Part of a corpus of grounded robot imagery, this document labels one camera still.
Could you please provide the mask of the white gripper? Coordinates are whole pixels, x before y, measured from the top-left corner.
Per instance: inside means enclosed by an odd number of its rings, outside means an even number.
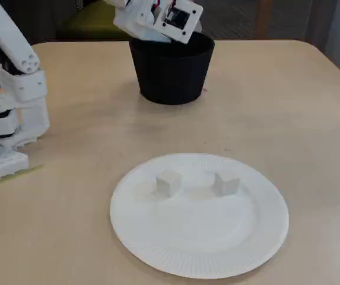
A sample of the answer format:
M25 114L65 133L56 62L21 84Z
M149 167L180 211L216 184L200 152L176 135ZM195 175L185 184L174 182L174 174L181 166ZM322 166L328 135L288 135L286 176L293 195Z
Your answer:
M104 1L115 8L113 24L130 36L150 42L170 43L171 38L153 28L155 22L152 6L156 9L160 1ZM202 24L197 23L194 32L202 32Z

